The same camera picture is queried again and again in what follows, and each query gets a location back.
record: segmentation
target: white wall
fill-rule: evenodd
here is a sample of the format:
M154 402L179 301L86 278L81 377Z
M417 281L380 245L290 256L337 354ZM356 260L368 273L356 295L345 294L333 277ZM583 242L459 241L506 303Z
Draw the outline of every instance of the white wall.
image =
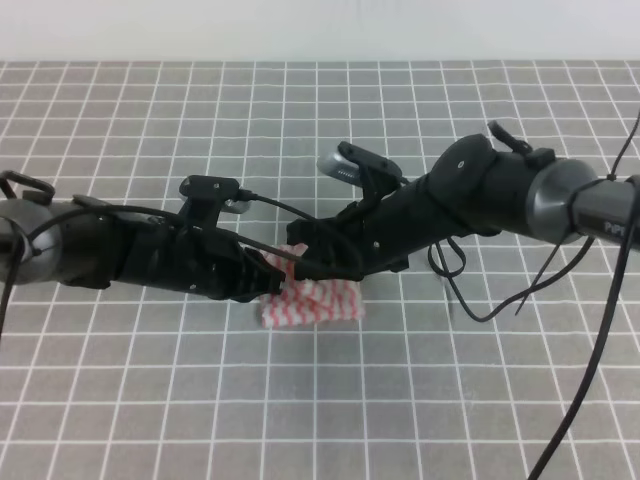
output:
M0 0L0 58L640 58L638 19L638 0Z

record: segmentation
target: robotic arm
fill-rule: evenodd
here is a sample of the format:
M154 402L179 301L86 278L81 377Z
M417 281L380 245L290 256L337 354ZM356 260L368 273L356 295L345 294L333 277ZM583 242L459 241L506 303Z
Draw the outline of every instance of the robotic arm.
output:
M471 135L410 183L391 160L342 142L318 168L361 187L363 199L335 217L287 226L288 243L309 246L303 256L308 262L296 265L296 278L397 272L408 267L409 254L436 242L503 230L552 244L582 235L621 241L634 196L630 183L598 180L581 161L534 150L495 122L490 129L511 152L498 152L483 135ZM29 190L15 198L9 181ZM186 178L180 185L184 206L165 216L135 213L145 210L136 207L123 211L127 207L83 195L55 202L53 187L15 172L2 174L0 187L8 197L0 202L0 279L7 276L16 238L22 238L28 241L17 284L53 280L104 289L117 281L246 302L278 293L284 280L258 250L243 248L235 232L217 227L221 212L241 214L258 198L233 179ZM44 222L50 228L38 229ZM352 248L337 241L335 232ZM359 272L353 269L354 247L362 259ZM329 268L312 268L318 264Z

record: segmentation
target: black cable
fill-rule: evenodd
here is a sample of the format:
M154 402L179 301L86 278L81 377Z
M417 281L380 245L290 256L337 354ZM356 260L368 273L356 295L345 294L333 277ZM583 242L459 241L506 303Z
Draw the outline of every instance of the black cable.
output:
M631 127L631 131L629 132L629 135L627 136L627 139L625 140L624 145L622 145L622 148L620 149L620 153L618 153L618 156L613 162L613 167L611 167L611 172L609 173L609 175L607 175L607 180L616 179L616 171L618 170L618 164L620 163L620 160L622 160L622 157L626 153L627 148L629 148L629 145L631 144L633 137L635 137L636 132L638 131L638 124L640 124L640 112L638 112L636 121L633 124L633 127Z
M540 478L542 471L547 466L547 463L549 463L549 460L551 460L551 457L562 442L562 439L569 431L569 427L571 426L573 420L576 418L578 410L580 409L582 402L587 396L589 387L591 386L591 383L593 382L593 379L595 378L595 375L598 371L598 363L600 362L600 358L602 357L602 353L604 352L604 347L607 342L609 330L611 329L613 315L618 303L618 295L620 294L622 280L624 279L624 272L627 267L627 260L629 259L629 253L631 252L631 247L633 246L636 224L638 219L640 218L640 182L636 181L634 177L632 177L630 180L635 187L633 204L631 206L629 217L627 218L627 223L625 225L624 238L622 240L620 249L618 250L618 259L616 260L616 267L613 272L613 279L611 280L611 287L609 288L609 295L607 296L607 303L604 307L602 323L600 324L600 330L598 331L598 336L596 337L593 352L591 353L591 357L589 358L589 363L587 363L587 368L585 369L584 376L580 381L578 391L576 392L576 395L571 402L571 406L562 419L558 430L556 430L556 433L553 434L553 437L551 437L549 444L546 446L546 448L542 452L542 455L540 455L540 458L531 470L528 480L538 480L538 478Z
M8 259L9 270L7 272L7 278L4 281L2 297L0 298L0 338L2 338L4 321L7 317L7 309L9 308L9 299L11 298L13 286L15 285L16 279L18 278L18 270L20 270L20 264L22 263L24 250L25 242L19 234L16 234L14 236L12 252Z
M518 313L520 313L520 310L522 310L522 307L524 307L524 303L527 301L527 299L531 295L531 292L533 291L532 289L537 285L537 283L542 278L542 275L547 270L547 267L551 264L551 261L560 250L560 247L562 246L563 242L564 242L564 239L562 239L560 242L556 244L555 247L553 247L553 250L551 250L551 253L542 264L542 267L540 267L540 270L538 270L538 273L533 279L533 282L531 282L531 285L529 285L529 288L527 288L527 292L526 292L527 294L524 297L522 297L522 301L520 302L520 305L518 305L518 308L516 309L516 313L514 315L518 315Z
M362 254L358 251L358 249L353 244L353 242L350 241L347 237L345 237L338 230L336 230L335 228L332 228L327 223L317 219L313 215L309 215L308 213L303 212L302 210L299 210L299 209L297 209L295 207L287 205L286 203L279 202L278 200L273 200L273 199L268 198L268 197L263 197L262 195L257 195L255 193L251 193L249 195L249 199L257 201L257 202L262 202L262 203L267 203L269 205L273 205L274 207L281 208L281 209L286 210L286 211L288 211L290 213L293 213L294 215L297 215L297 216L299 216L301 218L304 218L305 220L313 222L315 225L318 226L319 229L323 230L328 235L331 235L332 237L334 237L338 242L340 242L349 251L351 257L353 257L353 261L355 262L355 269L356 269L355 272L351 272L350 274L354 279L357 278L358 275L360 275L360 279L362 278L361 273L364 270L364 262L362 260Z
M542 290L543 288L546 288L546 287L556 283L558 280L560 280L562 277L564 277L566 274L568 274L571 270L573 270L575 268L575 266L578 265L578 263L580 263L582 261L584 256L587 254L587 252L591 248L591 245L593 245L593 242L594 242L593 238L588 238L586 240L586 242L584 242L584 245L578 251L576 256L573 257L571 259L571 261L569 263L567 263L561 270L558 270L554 275L550 276L546 280L544 280L544 281L542 281L542 282L540 282L540 283L538 283L538 284L536 284L536 285L534 285L532 287L529 287L526 290L518 292L515 295L510 296L509 298L504 300L502 303L500 303L495 309L493 309L493 311L491 311L491 313L489 313L488 315L486 315L484 317L480 317L480 316L476 315L473 312L473 310L471 310L471 308L469 307L469 305L465 301L464 297L462 296L462 293L460 292L460 289L458 288L458 285L456 284L455 280L453 279L453 276L448 275L448 274L441 275L441 276L446 278L447 281L449 282L449 285L451 286L451 289L453 290L453 293L455 294L456 298L458 299L458 302L460 302L460 306L465 311L465 313L467 315L469 315L469 317L471 317L471 319L475 320L476 322L484 323L484 322L488 322L489 320L495 318L496 315L498 315L502 310L504 310L506 307L511 305L513 302L515 302L517 300L520 300L521 298L525 297L526 295L529 295L530 293L535 293L537 291ZM442 247L440 247L439 244L435 244L435 245L436 245L436 250L438 251L438 258L440 259L440 262L442 263L442 266L443 266L442 270L448 270L447 261L444 258L444 253L442 252Z

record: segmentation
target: towel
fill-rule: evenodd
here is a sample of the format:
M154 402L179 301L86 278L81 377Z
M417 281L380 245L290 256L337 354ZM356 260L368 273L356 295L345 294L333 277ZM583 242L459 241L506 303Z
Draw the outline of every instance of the towel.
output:
M278 249L302 255L307 246L282 245ZM364 317L362 292L357 282L349 280L302 280L293 277L294 262L265 253L267 262L285 272L280 295L262 295L262 326L266 328L307 325L338 320L361 320Z

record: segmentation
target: table surface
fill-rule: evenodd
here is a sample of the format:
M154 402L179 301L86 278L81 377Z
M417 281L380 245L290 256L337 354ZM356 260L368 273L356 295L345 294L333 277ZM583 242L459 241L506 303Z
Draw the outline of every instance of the table surface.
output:
M623 61L0 62L0 166L60 198L174 211L185 175L232 176L327 215L356 198L315 169L342 139L416 177L499 119L602 175L638 82L640 62ZM638 148L621 173L638 171ZM277 244L291 217L256 205L222 220ZM510 234L461 243L459 283L480 313L550 252ZM268 331L256 303L149 288L18 288L0 348L0 479L525 478L573 398L616 255L597 243L518 317L486 324L451 300L424 252L362 283L361 324L315 329ZM640 476L638 260L547 479Z

